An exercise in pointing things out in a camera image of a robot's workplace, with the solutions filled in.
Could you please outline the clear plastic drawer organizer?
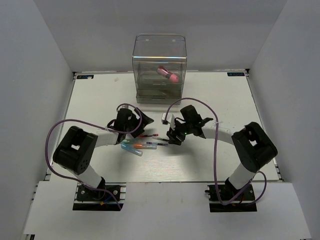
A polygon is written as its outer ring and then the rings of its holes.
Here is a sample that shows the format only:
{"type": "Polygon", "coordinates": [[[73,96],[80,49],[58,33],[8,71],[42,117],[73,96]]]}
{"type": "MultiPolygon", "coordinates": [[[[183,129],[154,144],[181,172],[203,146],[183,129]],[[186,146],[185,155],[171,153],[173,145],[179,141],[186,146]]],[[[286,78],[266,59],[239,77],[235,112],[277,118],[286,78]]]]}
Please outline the clear plastic drawer organizer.
{"type": "Polygon", "coordinates": [[[187,70],[186,38],[178,34],[136,36],[132,69],[139,104],[179,104],[187,70]]]}

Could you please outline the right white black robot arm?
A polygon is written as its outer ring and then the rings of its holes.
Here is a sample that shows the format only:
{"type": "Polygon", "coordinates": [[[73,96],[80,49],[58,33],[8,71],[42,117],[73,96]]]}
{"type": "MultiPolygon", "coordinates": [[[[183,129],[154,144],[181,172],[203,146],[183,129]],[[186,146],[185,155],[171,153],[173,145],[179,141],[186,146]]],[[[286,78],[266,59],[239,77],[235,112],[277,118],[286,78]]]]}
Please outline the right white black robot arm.
{"type": "Polygon", "coordinates": [[[163,114],[162,123],[169,124],[168,142],[180,146],[187,135],[202,139],[214,139],[235,147],[240,164],[225,184],[226,195],[236,200],[244,193],[244,186],[258,171],[278,155],[278,150],[257,122],[250,122],[240,131],[219,126],[213,118],[202,118],[193,105],[180,110],[183,119],[163,114]]]}

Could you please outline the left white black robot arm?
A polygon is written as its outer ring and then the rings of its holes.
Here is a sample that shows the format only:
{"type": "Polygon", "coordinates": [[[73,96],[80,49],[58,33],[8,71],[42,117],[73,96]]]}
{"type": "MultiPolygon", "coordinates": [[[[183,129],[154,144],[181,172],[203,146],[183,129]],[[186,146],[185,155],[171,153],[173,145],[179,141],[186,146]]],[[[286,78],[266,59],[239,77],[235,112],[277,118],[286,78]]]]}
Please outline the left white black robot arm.
{"type": "Polygon", "coordinates": [[[120,144],[126,135],[137,138],[144,128],[154,122],[140,109],[121,108],[117,116],[106,127],[96,132],[87,132],[80,127],[71,126],[53,153],[52,160],[73,174],[72,180],[86,186],[88,193],[99,200],[105,196],[105,179],[91,166],[94,150],[98,147],[120,144]]]}

